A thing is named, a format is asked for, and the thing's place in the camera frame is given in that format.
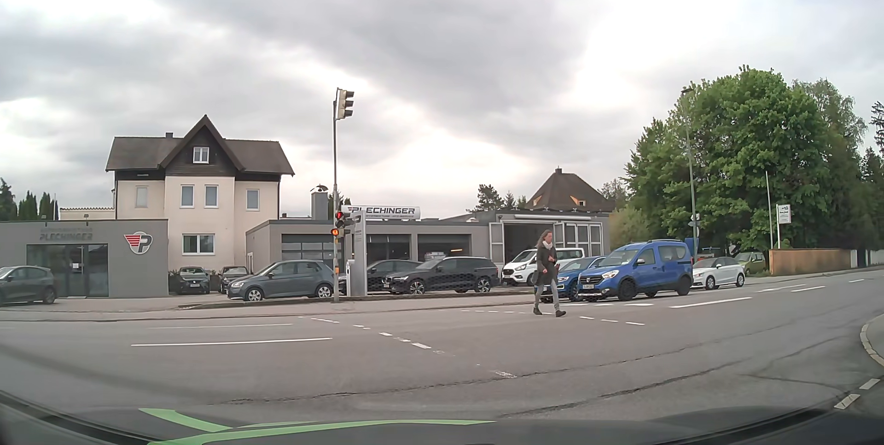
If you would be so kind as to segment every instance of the white van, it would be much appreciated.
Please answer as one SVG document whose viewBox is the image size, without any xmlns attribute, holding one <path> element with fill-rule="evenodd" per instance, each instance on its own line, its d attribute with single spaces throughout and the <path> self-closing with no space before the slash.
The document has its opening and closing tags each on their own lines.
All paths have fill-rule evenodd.
<svg viewBox="0 0 884 445">
<path fill-rule="evenodd" d="M 537 272 L 536 255 L 536 248 L 531 248 L 515 256 L 512 262 L 504 265 L 500 278 L 501 283 L 508 283 L 510 286 L 519 284 L 533 286 L 534 276 Z M 584 257 L 583 248 L 557 248 L 555 255 L 559 269 Z"/>
</svg>

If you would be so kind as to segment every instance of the plechinger logo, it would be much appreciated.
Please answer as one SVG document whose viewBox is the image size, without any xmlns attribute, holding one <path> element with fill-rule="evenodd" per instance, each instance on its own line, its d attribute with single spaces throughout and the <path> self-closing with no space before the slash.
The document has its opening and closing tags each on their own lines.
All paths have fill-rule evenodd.
<svg viewBox="0 0 884 445">
<path fill-rule="evenodd" d="M 154 242 L 153 236 L 142 233 L 141 231 L 138 231 L 135 234 L 123 234 L 123 236 L 126 238 L 126 241 L 128 241 L 132 253 L 136 255 L 144 255 L 147 253 L 150 249 L 150 243 Z"/>
</svg>

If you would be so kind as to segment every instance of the dark roof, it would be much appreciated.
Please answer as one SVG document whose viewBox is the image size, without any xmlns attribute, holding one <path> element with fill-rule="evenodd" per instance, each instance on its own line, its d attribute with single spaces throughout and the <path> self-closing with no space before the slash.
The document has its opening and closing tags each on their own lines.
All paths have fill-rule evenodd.
<svg viewBox="0 0 884 445">
<path fill-rule="evenodd" d="M 586 202 L 580 206 L 577 202 Z M 605 211 L 613 212 L 614 202 L 608 200 L 577 174 L 556 169 L 543 186 L 528 200 L 526 209 L 550 209 L 554 211 Z"/>
<path fill-rule="evenodd" d="M 215 137 L 238 170 L 294 175 L 279 141 L 226 140 L 208 116 L 203 116 L 183 138 L 116 136 L 105 170 L 165 168 L 203 128 Z"/>
</svg>

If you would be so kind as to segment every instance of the gray jeans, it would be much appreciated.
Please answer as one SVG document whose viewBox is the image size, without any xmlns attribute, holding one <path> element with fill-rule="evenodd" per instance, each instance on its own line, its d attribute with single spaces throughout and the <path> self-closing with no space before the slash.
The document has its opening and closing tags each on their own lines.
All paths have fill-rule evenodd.
<svg viewBox="0 0 884 445">
<path fill-rule="evenodd" d="M 555 306 L 556 311 L 561 310 L 558 307 L 558 284 L 556 281 L 553 281 L 550 284 L 550 291 L 552 292 L 552 304 Z M 534 307 L 537 308 L 540 306 L 540 295 L 544 293 L 544 285 L 537 285 L 537 289 L 534 292 Z"/>
</svg>

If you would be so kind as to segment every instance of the dark coat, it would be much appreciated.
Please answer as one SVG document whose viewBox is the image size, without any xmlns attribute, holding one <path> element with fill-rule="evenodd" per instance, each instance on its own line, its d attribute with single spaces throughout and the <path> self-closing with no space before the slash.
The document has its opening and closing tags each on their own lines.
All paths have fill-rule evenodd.
<svg viewBox="0 0 884 445">
<path fill-rule="evenodd" d="M 556 270 L 557 265 L 555 263 L 555 247 L 547 249 L 547 247 L 540 245 L 537 247 L 537 281 L 538 285 L 550 285 L 555 283 L 556 277 L 558 276 L 558 271 Z"/>
</svg>

